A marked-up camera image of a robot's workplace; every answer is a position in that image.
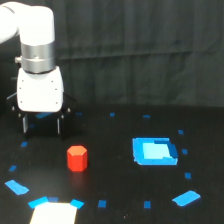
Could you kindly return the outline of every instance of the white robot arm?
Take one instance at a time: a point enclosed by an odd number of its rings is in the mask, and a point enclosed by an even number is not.
[[[20,35],[21,63],[17,101],[22,111],[58,112],[63,81],[54,55],[54,15],[51,9],[18,2],[0,5],[0,44]]]

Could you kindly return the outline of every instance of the red block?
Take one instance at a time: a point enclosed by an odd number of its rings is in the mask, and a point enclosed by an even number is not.
[[[87,150],[83,146],[71,146],[67,151],[68,168],[73,172],[82,172],[87,168]]]

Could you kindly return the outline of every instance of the blue tape strip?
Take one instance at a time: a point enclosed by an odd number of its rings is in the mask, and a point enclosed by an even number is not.
[[[144,202],[144,208],[145,208],[145,209],[149,209],[149,208],[151,208],[151,202],[150,202],[150,201],[145,201],[145,202]]]
[[[106,201],[99,200],[99,203],[98,203],[98,207],[99,208],[106,208],[106,205],[107,205],[107,202]]]
[[[183,131],[183,130],[178,130],[178,133],[179,133],[180,135],[183,135],[183,134],[184,134],[184,131]]]
[[[50,114],[52,114],[52,113],[39,113],[39,114],[36,115],[36,117],[41,119],[41,118],[47,117]]]
[[[150,118],[150,115],[143,115],[143,118]]]
[[[26,194],[29,191],[28,188],[18,184],[14,180],[10,180],[6,182],[5,185],[9,187],[17,195]]]
[[[187,155],[187,154],[188,154],[187,149],[182,149],[182,153],[183,153],[184,155]]]
[[[169,148],[170,156],[173,158],[178,158],[176,146],[171,144],[170,142],[167,144],[167,146]]]
[[[21,147],[26,147],[27,146],[27,142],[23,142],[22,144],[21,144]]]
[[[31,201],[28,203],[30,208],[34,209],[36,206],[41,205],[43,203],[49,202],[47,197],[39,198],[35,201]]]
[[[49,197],[48,201],[49,202],[58,202],[58,198],[57,197]]]
[[[16,167],[17,166],[11,166],[10,169],[9,169],[9,171],[11,171],[11,172],[14,171],[16,169]]]
[[[185,205],[197,200],[200,197],[201,196],[199,194],[197,194],[196,192],[188,191],[188,192],[174,198],[172,201],[176,202],[177,205],[179,205],[179,206],[185,206]]]
[[[80,209],[83,205],[84,205],[84,203],[83,202],[81,202],[81,201],[77,201],[77,200],[72,200],[71,201],[71,203],[70,203],[72,206],[74,206],[74,207],[77,207],[78,209]]]
[[[185,173],[185,178],[186,179],[191,179],[191,173]]]

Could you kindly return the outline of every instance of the white paper square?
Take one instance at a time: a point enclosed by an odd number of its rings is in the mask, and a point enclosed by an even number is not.
[[[74,224],[76,212],[69,203],[46,202],[34,209],[30,224]]]
[[[144,159],[172,158],[166,144],[143,143]]]

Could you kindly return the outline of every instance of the black curtain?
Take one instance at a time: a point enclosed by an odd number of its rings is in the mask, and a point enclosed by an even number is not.
[[[224,106],[223,1],[20,2],[53,10],[65,91],[79,103]],[[19,37],[0,46],[1,105],[19,55]]]

